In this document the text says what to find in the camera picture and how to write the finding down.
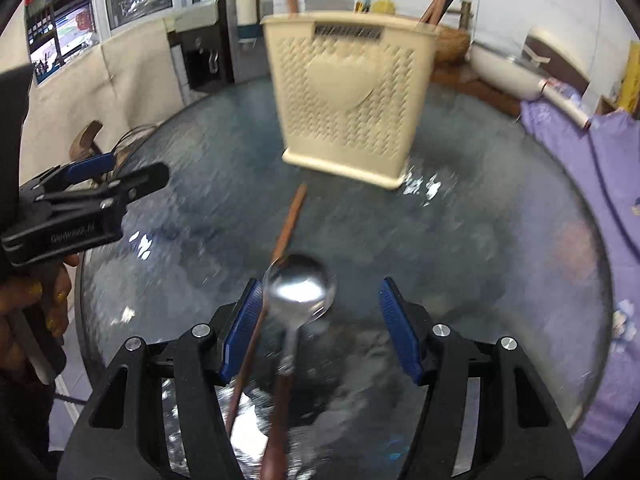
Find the person's left hand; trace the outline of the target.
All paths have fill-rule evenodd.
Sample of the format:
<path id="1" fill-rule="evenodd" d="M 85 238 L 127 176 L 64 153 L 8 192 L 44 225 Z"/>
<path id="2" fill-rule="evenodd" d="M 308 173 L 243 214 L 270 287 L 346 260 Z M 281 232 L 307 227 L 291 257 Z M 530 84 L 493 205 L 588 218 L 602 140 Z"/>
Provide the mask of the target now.
<path id="1" fill-rule="evenodd" d="M 79 257 L 17 268 L 1 257 L 1 368 L 20 374 L 28 368 L 45 385 L 62 373 L 62 339 L 68 326 L 72 290 L 68 270 Z"/>

